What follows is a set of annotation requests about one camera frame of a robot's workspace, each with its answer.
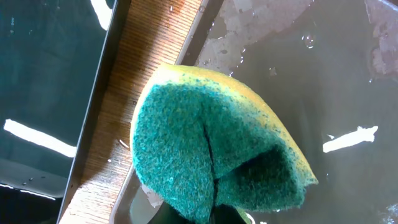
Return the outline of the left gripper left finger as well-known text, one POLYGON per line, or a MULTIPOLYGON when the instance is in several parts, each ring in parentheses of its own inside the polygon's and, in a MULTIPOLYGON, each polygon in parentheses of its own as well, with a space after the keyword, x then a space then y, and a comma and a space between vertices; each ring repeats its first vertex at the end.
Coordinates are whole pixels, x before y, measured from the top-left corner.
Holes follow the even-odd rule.
POLYGON ((148 224, 191 224, 191 222, 164 202, 148 224))

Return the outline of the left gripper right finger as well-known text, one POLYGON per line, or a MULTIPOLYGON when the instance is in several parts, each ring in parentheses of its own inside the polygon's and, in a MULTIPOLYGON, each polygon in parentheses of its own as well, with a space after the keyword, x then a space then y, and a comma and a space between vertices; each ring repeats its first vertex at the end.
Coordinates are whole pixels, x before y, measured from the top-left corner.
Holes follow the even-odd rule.
POLYGON ((249 218, 238 208, 219 205, 213 209, 213 224, 248 224, 249 218))

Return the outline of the green yellow sponge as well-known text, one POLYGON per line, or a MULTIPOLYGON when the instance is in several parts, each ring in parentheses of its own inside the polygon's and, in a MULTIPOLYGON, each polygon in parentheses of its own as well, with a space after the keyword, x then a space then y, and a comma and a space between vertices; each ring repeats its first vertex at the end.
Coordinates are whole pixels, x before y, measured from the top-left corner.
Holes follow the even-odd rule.
POLYGON ((219 205, 246 216, 299 207, 318 182, 271 107, 205 68, 155 70, 134 110, 131 147, 141 183, 192 223, 213 222, 219 205))

